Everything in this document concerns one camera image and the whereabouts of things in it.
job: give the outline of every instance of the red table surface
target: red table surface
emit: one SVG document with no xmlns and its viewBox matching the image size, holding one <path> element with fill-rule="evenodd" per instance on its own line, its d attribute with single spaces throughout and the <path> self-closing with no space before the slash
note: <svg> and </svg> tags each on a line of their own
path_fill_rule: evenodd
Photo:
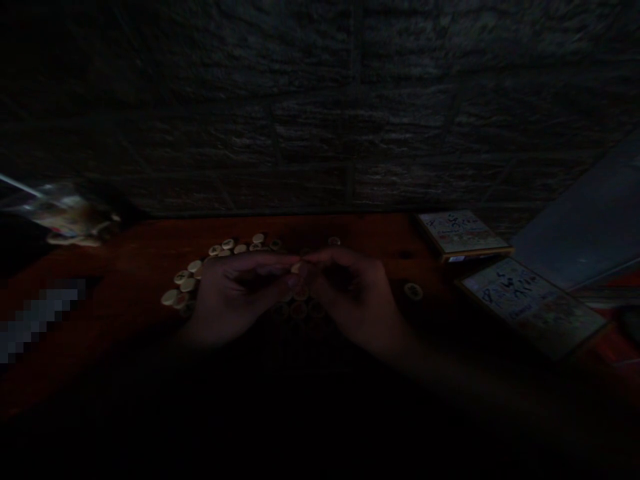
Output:
<svg viewBox="0 0 640 480">
<path fill-rule="evenodd" d="M 50 324 L 40 341 L 18 355 L 7 369 L 0 379 L 0 416 L 10 417 L 48 398 L 110 349 L 148 327 L 179 321 L 175 309 L 160 303 L 162 294 L 175 286 L 176 272 L 207 256 L 210 246 L 226 238 L 250 243 L 258 232 L 265 233 L 267 241 L 282 240 L 290 253 L 323 247 L 329 237 L 336 236 L 342 245 L 379 258 L 401 310 L 418 322 L 430 322 L 435 316 L 451 324 L 458 322 L 461 303 L 465 302 L 453 279 L 477 268 L 467 262 L 440 265 L 435 251 L 406 214 L 147 221 L 102 247 L 61 247 L 11 279 L 2 290 L 7 319 L 22 310 L 25 301 L 37 299 L 39 290 L 47 288 L 52 279 L 101 280 L 90 299 L 80 302 L 63 321 Z M 403 294 L 408 281 L 424 290 L 421 302 L 412 303 Z M 464 330 L 482 335 L 484 325 Z M 606 335 L 598 340 L 606 341 Z M 632 390 L 640 397 L 635 385 L 610 369 L 594 348 L 577 363 L 606 378 L 614 388 L 627 394 Z"/>
</svg>

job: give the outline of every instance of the cardboard box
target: cardboard box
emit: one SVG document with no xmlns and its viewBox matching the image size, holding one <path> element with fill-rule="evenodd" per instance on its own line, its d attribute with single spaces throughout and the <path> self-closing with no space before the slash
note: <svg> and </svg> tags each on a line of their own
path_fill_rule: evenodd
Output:
<svg viewBox="0 0 640 480">
<path fill-rule="evenodd" d="M 606 331 L 607 320 L 512 258 L 456 280 L 476 303 L 552 361 L 574 355 Z"/>
<path fill-rule="evenodd" d="M 440 262 L 489 255 L 511 255 L 514 248 L 498 237 L 471 210 L 416 215 L 420 228 L 440 252 Z"/>
</svg>

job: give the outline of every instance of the hand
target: hand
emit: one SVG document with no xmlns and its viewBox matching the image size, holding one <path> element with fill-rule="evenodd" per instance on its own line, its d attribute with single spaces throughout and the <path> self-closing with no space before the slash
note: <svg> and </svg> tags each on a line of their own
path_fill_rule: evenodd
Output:
<svg viewBox="0 0 640 480">
<path fill-rule="evenodd" d="M 342 332 L 354 343 L 378 356 L 395 354 L 411 336 L 391 294 L 385 268 L 372 259 L 344 247 L 330 247 L 304 257 L 310 263 L 311 294 L 326 308 Z M 354 277 L 349 292 L 334 288 L 313 266 L 337 263 Z"/>
<path fill-rule="evenodd" d="M 215 347 L 242 335 L 263 312 L 300 285 L 301 276 L 290 273 L 299 260 L 296 255 L 256 251 L 206 262 L 195 311 L 182 338 L 195 346 Z M 279 278 L 254 293 L 241 284 L 260 275 Z"/>
</svg>

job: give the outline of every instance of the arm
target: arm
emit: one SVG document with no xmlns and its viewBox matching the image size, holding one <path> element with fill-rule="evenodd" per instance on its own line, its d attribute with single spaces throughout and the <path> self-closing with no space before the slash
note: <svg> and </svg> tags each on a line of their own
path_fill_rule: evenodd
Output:
<svg viewBox="0 0 640 480">
<path fill-rule="evenodd" d="M 639 435 L 629 428 L 633 417 L 607 410 L 610 398 L 594 401 L 588 397 L 593 392 L 586 396 L 567 379 L 421 340 L 398 311 L 378 260 L 342 247 L 304 260 L 318 267 L 337 263 L 350 270 L 356 288 L 348 294 L 336 290 L 319 271 L 309 276 L 312 293 L 345 336 L 434 394 L 492 428 L 525 431 L 573 455 L 634 458 L 630 454 Z"/>
</svg>

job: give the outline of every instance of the stone wall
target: stone wall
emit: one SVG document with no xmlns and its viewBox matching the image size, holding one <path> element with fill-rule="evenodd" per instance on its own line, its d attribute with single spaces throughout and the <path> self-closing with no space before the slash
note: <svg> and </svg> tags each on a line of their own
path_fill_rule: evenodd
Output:
<svg viewBox="0 0 640 480">
<path fill-rule="evenodd" d="M 0 19 L 0 171 L 158 217 L 470 207 L 510 237 L 638 125 L 638 1 L 78 4 Z"/>
</svg>

